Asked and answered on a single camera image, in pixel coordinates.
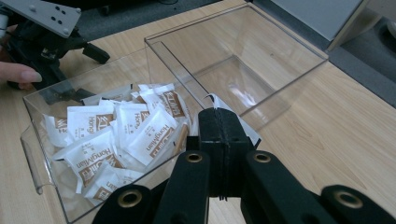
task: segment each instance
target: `sugar packet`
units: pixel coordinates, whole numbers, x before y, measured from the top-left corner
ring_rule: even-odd
[[[55,153],[53,160],[65,160],[78,177],[76,193],[88,186],[103,160],[112,166],[123,168],[117,158],[117,149],[111,127],[81,138]]]
[[[113,105],[86,105],[67,107],[67,131],[73,140],[96,133],[114,119]]]
[[[125,149],[140,124],[149,116],[149,110],[145,104],[121,104],[116,105],[116,116],[120,148]]]
[[[49,141],[56,147],[67,147],[73,139],[67,132],[67,119],[44,115]]]
[[[158,105],[163,105],[166,111],[172,115],[177,121],[187,118],[189,126],[191,126],[192,118],[190,110],[180,97],[175,92],[175,86],[173,83],[160,86],[154,85],[155,88],[148,89],[150,85],[144,86],[144,91],[140,91],[139,94],[143,100],[148,104],[148,110],[152,111]]]
[[[148,165],[177,127],[177,121],[162,106],[140,125],[126,151],[144,165]]]
[[[116,189],[133,183],[143,173],[112,167],[104,161],[87,188],[82,191],[85,198],[105,201]]]

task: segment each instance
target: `acrylic container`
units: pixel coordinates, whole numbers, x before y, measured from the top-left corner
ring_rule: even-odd
[[[155,54],[203,107],[215,93],[255,130],[287,110],[327,61],[254,5],[245,4],[145,38]],[[154,81],[162,71],[150,69]]]
[[[70,78],[56,85],[37,91],[23,98],[29,112],[32,124],[22,134],[21,141],[26,158],[31,169],[35,188],[38,194],[43,192],[43,187],[52,185],[56,188],[58,198],[67,223],[73,223],[85,217],[97,206],[85,199],[81,194],[76,194],[77,177],[65,162],[53,161],[52,155],[62,149],[56,147],[49,140],[44,115],[65,118],[67,107],[82,105],[81,99],[95,95],[96,100],[100,97],[109,99],[127,99],[129,94],[124,94],[133,88],[138,91],[138,84],[148,84],[149,70],[148,58],[145,49],[141,49],[131,55],[105,64],[85,74]],[[163,64],[156,64],[157,69],[166,69]],[[185,100],[192,114],[202,110],[185,88],[174,78],[168,78],[167,83],[174,83],[176,92]],[[157,164],[167,161],[173,155],[161,158]]]
[[[97,206],[74,193],[77,178],[49,141],[44,115],[64,117],[70,105],[93,94],[120,98],[140,83],[174,83],[191,113],[213,106],[215,93],[256,132],[286,111],[304,90],[311,71],[327,56],[251,4],[145,38],[147,47],[24,97],[32,124],[21,141],[37,193],[55,187],[67,223],[91,222]],[[172,172],[175,159],[138,180],[155,187]]]

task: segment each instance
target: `wooden table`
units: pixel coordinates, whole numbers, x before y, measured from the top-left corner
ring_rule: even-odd
[[[222,1],[93,44],[116,60],[142,49],[145,36],[243,3]],[[75,50],[62,59],[61,69],[71,77],[95,66]],[[331,63],[315,73],[294,105],[262,130],[262,147],[276,154],[315,193],[328,185],[346,185],[396,217],[396,110]],[[0,223],[64,223],[53,187],[44,187],[42,195],[35,193],[21,147],[21,133],[29,124],[22,102],[27,93],[0,82]],[[209,215],[211,223],[244,222],[234,199],[211,200]],[[80,223],[89,223],[90,218]]]

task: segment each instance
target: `brown logo on packet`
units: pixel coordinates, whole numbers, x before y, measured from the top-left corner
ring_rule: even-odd
[[[140,112],[140,118],[142,119],[142,121],[148,117],[149,117],[149,112],[147,110]]]
[[[110,121],[113,120],[112,114],[96,115],[96,131],[100,131],[110,125]]]
[[[67,119],[55,118],[55,128],[56,129],[66,129]]]
[[[96,191],[95,196],[93,196],[94,199],[97,200],[106,200],[108,196],[110,196],[111,192],[108,191],[107,189],[100,187],[98,191]]]
[[[174,91],[166,91],[163,93],[165,100],[168,103],[172,111],[172,116],[174,118],[185,117],[183,109],[181,108],[181,103],[178,100],[178,95]]]
[[[100,155],[99,156],[92,155],[91,158],[88,158],[87,160],[82,161],[81,163],[78,164],[78,167],[79,166],[82,167],[83,165],[86,166],[78,172],[79,176],[81,176],[81,178],[82,178],[82,182],[85,187],[88,186],[88,184],[91,182],[93,176],[96,174],[96,171],[102,165],[103,159],[99,159],[99,158],[101,158]],[[110,154],[110,155],[106,156],[105,160],[107,160],[108,163],[113,167],[123,168],[120,161],[117,160],[117,158],[114,156],[114,154]]]

